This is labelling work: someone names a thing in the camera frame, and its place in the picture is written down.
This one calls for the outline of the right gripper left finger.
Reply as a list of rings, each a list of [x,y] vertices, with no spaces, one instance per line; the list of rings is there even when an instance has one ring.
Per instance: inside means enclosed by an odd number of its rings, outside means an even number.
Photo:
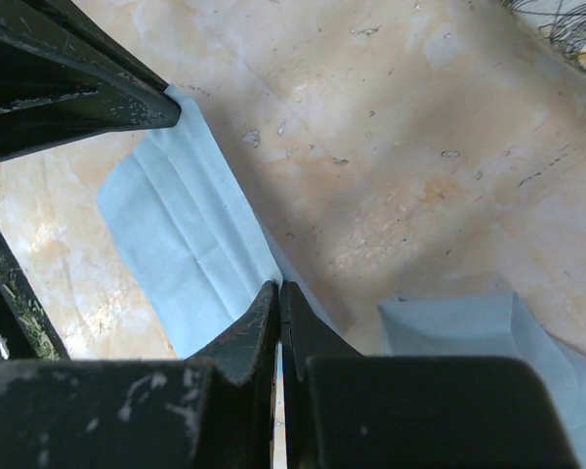
[[[174,361],[0,364],[0,468],[269,468],[278,289]]]

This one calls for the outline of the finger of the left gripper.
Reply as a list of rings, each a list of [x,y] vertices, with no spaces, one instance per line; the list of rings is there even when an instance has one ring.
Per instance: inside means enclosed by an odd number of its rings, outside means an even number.
[[[0,162],[174,126],[167,83],[71,1],[0,1]]]

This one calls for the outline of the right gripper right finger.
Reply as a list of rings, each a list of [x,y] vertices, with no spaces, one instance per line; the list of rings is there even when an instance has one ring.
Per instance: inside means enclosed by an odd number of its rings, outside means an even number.
[[[545,387],[510,358],[367,357],[280,290],[291,468],[574,468]]]

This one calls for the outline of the light blue cloth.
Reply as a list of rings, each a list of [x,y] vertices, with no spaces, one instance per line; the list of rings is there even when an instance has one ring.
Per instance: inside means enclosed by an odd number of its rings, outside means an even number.
[[[197,103],[175,87],[178,122],[150,130],[98,193],[115,247],[176,354],[208,344],[262,284],[290,277],[233,176]],[[386,356],[500,356],[528,362],[561,415],[586,421],[586,357],[550,336],[514,292],[439,300],[394,296],[378,306]]]

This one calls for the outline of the map print glasses case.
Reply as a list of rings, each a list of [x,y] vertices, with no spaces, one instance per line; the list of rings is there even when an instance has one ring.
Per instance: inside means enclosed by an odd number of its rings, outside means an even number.
[[[502,0],[501,5],[586,76],[586,0]]]

